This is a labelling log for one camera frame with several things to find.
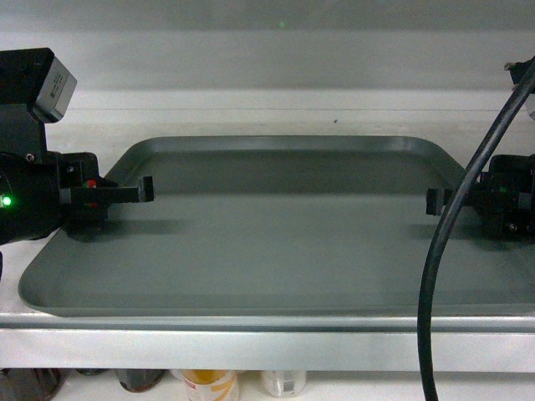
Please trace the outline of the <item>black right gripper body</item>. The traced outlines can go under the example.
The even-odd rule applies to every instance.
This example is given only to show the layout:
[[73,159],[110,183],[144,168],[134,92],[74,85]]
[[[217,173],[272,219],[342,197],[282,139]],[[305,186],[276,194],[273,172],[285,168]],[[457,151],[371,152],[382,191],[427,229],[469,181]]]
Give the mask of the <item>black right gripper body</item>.
[[534,156],[493,156],[463,205],[476,211],[482,233],[489,239],[533,236]]

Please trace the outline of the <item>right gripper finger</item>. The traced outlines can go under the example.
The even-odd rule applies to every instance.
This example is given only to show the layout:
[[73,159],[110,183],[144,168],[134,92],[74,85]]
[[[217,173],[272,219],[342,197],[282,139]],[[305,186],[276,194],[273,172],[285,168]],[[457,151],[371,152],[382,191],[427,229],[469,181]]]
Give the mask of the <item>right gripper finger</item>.
[[452,195],[453,190],[450,189],[429,188],[425,196],[425,213],[429,216],[440,216]]

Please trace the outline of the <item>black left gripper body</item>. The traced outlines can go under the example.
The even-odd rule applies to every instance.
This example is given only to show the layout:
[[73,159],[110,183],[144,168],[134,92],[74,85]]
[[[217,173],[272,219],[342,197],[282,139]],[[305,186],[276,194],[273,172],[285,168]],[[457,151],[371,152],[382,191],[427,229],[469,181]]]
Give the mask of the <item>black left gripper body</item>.
[[52,191],[45,201],[47,226],[60,226],[66,221],[82,226],[107,218],[110,203],[97,198],[96,191],[115,189],[118,184],[99,175],[95,154],[48,152],[45,161]]

